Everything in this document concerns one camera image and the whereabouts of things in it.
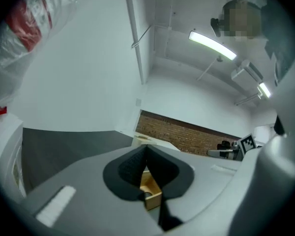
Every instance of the metal pipe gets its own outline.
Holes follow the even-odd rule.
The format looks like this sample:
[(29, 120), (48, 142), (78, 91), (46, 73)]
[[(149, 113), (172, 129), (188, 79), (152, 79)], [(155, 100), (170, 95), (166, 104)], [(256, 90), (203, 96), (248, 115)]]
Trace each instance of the metal pipe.
[(245, 99), (243, 99), (243, 100), (241, 100), (241, 101), (239, 101), (239, 102), (236, 102), (235, 105), (236, 105), (236, 106), (239, 106), (239, 105), (242, 105), (242, 104), (244, 104), (244, 103), (250, 102), (250, 101), (252, 101), (252, 100), (258, 98), (258, 95), (259, 95), (259, 94), (260, 94), (260, 93), (256, 93), (256, 94), (254, 94), (254, 95), (252, 95), (252, 96), (250, 96), (250, 97), (248, 97), (248, 98), (245, 98)]
[(169, 12), (169, 22), (168, 22), (168, 30), (167, 30), (167, 38), (166, 38), (166, 42), (165, 42), (165, 48), (164, 48), (164, 57), (167, 57), (166, 55), (166, 51), (167, 51), (167, 47), (168, 47), (168, 41), (169, 41), (169, 37), (170, 37), (170, 33), (172, 30), (172, 16), (173, 16), (173, 6), (174, 6), (174, 0), (171, 0), (171, 9)]
[(135, 42), (135, 43), (133, 43), (133, 44), (131, 45), (131, 48), (132, 48), (132, 49), (133, 49), (133, 48), (136, 48), (136, 47), (139, 45), (141, 39), (142, 39), (142, 38), (144, 37), (144, 35), (148, 32), (148, 30), (151, 29), (152, 26), (153, 26), (153, 24), (150, 25), (150, 26), (148, 27), (148, 29), (143, 33), (142, 37), (140, 37), (140, 39), (139, 39), (137, 42)]
[(215, 61), (216, 59), (214, 59), (213, 62), (208, 66), (208, 68), (201, 74), (201, 76), (197, 78), (197, 81), (199, 81), (209, 71), (209, 69), (213, 66)]
[[(139, 42), (138, 26), (136, 24), (136, 18), (139, 18), (139, 15), (137, 13), (137, 10), (135, 9), (137, 7), (137, 5), (136, 5), (137, 0), (126, 0), (126, 1), (127, 1), (127, 6), (128, 6), (128, 13), (129, 13), (130, 25), (131, 25), (131, 29), (132, 29), (133, 41), (134, 41), (134, 43), (137, 43), (137, 42)], [(141, 54), (140, 54), (140, 50), (139, 50), (138, 45), (137, 45), (137, 48), (135, 49), (135, 51), (136, 51), (136, 56), (137, 56), (141, 84), (144, 85), (145, 80), (144, 80), (144, 76), (143, 76), (142, 59), (141, 59)]]

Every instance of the ceiling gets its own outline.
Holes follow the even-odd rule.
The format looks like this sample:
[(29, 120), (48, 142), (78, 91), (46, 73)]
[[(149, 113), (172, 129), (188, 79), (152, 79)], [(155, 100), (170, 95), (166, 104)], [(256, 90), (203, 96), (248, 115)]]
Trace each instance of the ceiling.
[[(219, 17), (223, 5), (228, 1), (230, 0), (156, 0), (154, 51), (157, 63), (160, 63), (159, 59), (165, 59), (170, 60), (169, 65), (172, 65), (171, 62), (180, 64), (181, 72), (186, 65), (205, 71), (219, 53), (189, 40), (189, 34), (193, 30), (223, 44), (241, 59), (249, 59), (262, 74), (270, 91), (273, 91), (275, 60), (271, 60), (264, 50), (265, 39), (236, 41), (235, 38), (217, 38), (214, 35), (210, 20)], [(266, 3), (266, 0), (249, 1), (258, 6)], [(225, 90), (227, 84), (227, 91), (237, 99), (258, 92), (258, 83), (247, 72), (243, 73), (240, 81), (233, 81), (231, 72), (237, 65), (226, 57), (222, 59), (223, 62), (213, 64), (204, 78), (213, 76), (216, 79), (212, 80), (212, 83), (222, 90)]]

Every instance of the gray floor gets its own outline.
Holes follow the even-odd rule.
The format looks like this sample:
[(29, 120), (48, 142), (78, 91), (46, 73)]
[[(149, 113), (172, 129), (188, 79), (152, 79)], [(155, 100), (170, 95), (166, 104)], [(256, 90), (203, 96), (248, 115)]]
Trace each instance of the gray floor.
[(26, 192), (70, 164), (131, 146), (132, 137), (116, 131), (56, 132), (23, 129), (22, 170)]

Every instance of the black rubber insert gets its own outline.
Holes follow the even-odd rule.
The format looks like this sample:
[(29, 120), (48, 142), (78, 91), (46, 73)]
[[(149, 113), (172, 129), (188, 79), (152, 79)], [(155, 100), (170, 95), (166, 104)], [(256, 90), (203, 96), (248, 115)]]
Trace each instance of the black rubber insert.
[(158, 224), (167, 231), (182, 224), (170, 215), (165, 202), (181, 197), (190, 187), (194, 172), (187, 163), (151, 145), (143, 145), (109, 162), (103, 172), (104, 182), (119, 198), (144, 202), (145, 194), (140, 190), (140, 183), (146, 166), (162, 190)]

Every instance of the ceiling light fixture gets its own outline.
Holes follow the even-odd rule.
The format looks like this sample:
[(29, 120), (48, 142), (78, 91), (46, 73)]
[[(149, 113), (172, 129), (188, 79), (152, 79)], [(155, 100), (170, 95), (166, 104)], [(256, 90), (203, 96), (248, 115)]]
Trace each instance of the ceiling light fixture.
[(267, 89), (265, 83), (262, 82), (262, 83), (259, 84), (259, 86), (260, 86), (262, 92), (263, 92), (268, 98), (270, 98), (271, 93), (270, 93), (269, 89)]
[(198, 42), (200, 44), (203, 44), (205, 46), (208, 46), (212, 48), (213, 50), (216, 50), (220, 54), (223, 54), (224, 56), (228, 57), (230, 60), (234, 60), (237, 56), (235, 53), (233, 53), (231, 50), (227, 49), (225, 46), (221, 45), (220, 43), (217, 43), (213, 39), (205, 37), (194, 31), (190, 32), (189, 39), (195, 42)]

